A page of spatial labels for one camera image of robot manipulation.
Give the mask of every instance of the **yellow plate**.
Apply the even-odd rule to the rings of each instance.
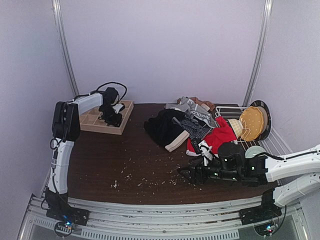
[[[264,128],[264,116],[256,106],[250,106],[240,116],[243,125],[241,138],[246,142],[255,140]]]

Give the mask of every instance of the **pile of clothes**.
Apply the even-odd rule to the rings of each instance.
[[[196,97],[179,98],[177,104],[166,104],[157,117],[144,122],[149,136],[169,152],[174,151],[187,140],[186,154],[198,156],[194,147],[202,140],[214,154],[223,144],[236,141],[233,129],[222,118],[213,118],[215,105],[210,101],[200,101]]]

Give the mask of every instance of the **white backdrop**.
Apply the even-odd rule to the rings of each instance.
[[[241,104],[264,0],[63,0],[80,93],[108,81],[136,103],[197,96]]]

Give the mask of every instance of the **black plate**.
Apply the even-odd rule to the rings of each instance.
[[[266,114],[267,114],[267,119],[268,119],[268,122],[267,122],[267,125],[266,125],[266,129],[264,130],[264,132],[262,132],[256,139],[255,141],[261,141],[261,140],[265,140],[269,134],[270,134],[270,131],[271,131],[271,114],[270,114],[270,111],[269,111],[269,108],[268,106],[261,100],[256,100],[254,101],[253,103],[251,103],[250,106],[253,106],[253,107],[262,107]]]

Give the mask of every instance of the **cream checkered fabric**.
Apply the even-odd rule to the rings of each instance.
[[[244,129],[244,126],[242,126],[242,123],[237,119],[228,119],[236,138],[238,139],[240,135],[242,134],[242,131]]]

